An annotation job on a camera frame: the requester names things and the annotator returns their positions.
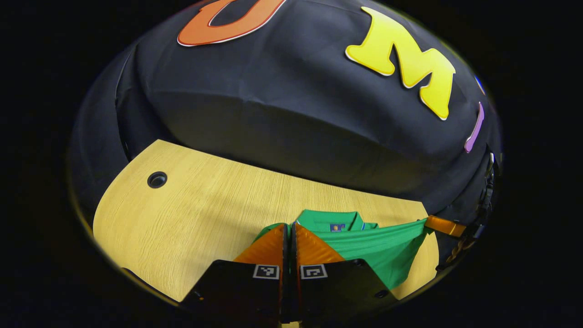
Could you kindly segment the black backdrop cloth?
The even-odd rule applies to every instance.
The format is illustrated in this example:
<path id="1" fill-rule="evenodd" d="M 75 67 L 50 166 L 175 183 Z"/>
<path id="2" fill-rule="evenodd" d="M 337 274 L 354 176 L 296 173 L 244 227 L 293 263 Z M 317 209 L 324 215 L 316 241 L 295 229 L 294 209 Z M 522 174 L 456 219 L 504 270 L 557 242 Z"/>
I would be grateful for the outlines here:
<path id="1" fill-rule="evenodd" d="M 476 217 L 501 120 L 471 66 L 420 22 L 375 0 L 283 0 L 256 31 L 178 41 L 220 0 L 141 35 L 83 100 L 67 164 L 87 216 L 160 139 L 358 191 Z"/>

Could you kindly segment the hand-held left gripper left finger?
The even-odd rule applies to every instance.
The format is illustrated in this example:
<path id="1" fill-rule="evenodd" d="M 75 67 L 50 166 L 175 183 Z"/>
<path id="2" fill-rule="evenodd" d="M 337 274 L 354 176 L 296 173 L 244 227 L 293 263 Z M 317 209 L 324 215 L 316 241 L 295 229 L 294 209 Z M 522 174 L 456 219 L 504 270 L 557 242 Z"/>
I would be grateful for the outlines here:
<path id="1" fill-rule="evenodd" d="M 234 260 L 213 261 L 181 307 L 216 325 L 279 325 L 289 236 L 289 226 L 277 224 Z"/>

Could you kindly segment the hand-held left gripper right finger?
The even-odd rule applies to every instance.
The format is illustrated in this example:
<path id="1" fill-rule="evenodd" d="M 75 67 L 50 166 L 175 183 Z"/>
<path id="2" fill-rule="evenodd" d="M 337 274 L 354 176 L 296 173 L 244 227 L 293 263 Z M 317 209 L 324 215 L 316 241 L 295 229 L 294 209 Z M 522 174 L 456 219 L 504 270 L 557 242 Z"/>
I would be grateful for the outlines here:
<path id="1" fill-rule="evenodd" d="M 354 325 L 398 300 L 363 259 L 319 259 L 332 249 L 298 223 L 290 235 L 290 320 L 301 325 Z"/>

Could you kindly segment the green T-shirt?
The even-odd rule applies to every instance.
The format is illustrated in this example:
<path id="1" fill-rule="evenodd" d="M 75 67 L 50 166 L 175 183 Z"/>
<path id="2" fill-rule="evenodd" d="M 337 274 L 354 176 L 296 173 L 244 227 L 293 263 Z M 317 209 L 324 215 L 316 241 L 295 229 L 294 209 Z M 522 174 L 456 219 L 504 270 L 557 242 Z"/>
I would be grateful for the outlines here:
<path id="1" fill-rule="evenodd" d="M 304 210 L 298 228 L 300 265 L 319 265 L 362 259 L 381 282 L 394 289 L 409 276 L 411 266 L 431 230 L 425 219 L 381 227 L 354 212 Z"/>

